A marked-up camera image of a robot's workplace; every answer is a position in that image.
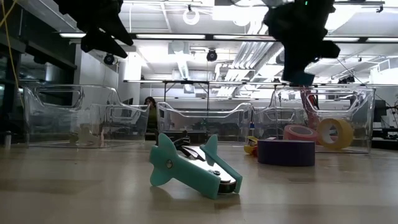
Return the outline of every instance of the purple tape roll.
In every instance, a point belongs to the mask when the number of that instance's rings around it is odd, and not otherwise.
[[[258,140],[257,161],[277,166],[314,166],[315,142]]]

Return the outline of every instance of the person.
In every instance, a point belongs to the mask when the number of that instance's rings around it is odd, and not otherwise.
[[[148,96],[145,99],[145,105],[149,105],[147,133],[154,133],[157,129],[156,101],[153,97]]]

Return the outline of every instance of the yellow cable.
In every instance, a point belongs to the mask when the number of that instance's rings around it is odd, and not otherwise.
[[[18,1],[18,0],[15,0],[15,1],[12,3],[12,5],[11,5],[11,7],[10,7],[10,10],[8,10],[7,13],[5,12],[5,10],[3,10],[4,18],[3,18],[3,19],[1,20],[1,22],[0,22],[0,27],[2,27],[2,24],[6,21],[8,15],[11,13],[12,9],[13,9],[14,6],[17,4],[17,1]]]
[[[15,69],[15,65],[14,65],[14,60],[12,59],[11,43],[10,43],[10,37],[9,37],[8,25],[7,25],[7,16],[11,12],[12,7],[14,6],[14,4],[11,6],[10,10],[6,14],[6,7],[4,6],[4,0],[1,0],[1,2],[2,2],[2,13],[5,15],[3,20],[4,20],[4,23],[6,25],[6,36],[7,36],[7,43],[8,43],[8,51],[9,51],[10,59],[11,59],[12,72],[14,73],[15,86],[17,88],[17,93],[19,94],[19,99],[21,101],[22,108],[25,108],[24,107],[24,101],[22,100],[22,95],[19,93],[19,82],[18,82],[18,77],[17,77],[17,72],[16,72],[16,69]]]

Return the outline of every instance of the clear plastic bin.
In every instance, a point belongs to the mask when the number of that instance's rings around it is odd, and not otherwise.
[[[273,110],[275,119],[270,120],[279,130],[274,131],[278,139],[316,141],[317,152],[369,153],[374,92],[372,88],[284,88],[276,90],[270,107],[255,117],[269,117]]]
[[[250,103],[241,103],[231,111],[179,111],[168,103],[157,103],[159,132],[208,131],[221,142],[245,143],[251,122]]]
[[[24,87],[29,146],[107,148],[145,141],[148,106],[124,105],[114,88]]]

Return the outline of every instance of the wooden table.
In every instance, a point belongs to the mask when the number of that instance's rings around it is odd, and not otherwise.
[[[317,154],[315,167],[289,168],[220,146],[243,184],[210,200],[176,180],[151,187],[150,145],[0,151],[0,223],[398,223],[396,152]]]

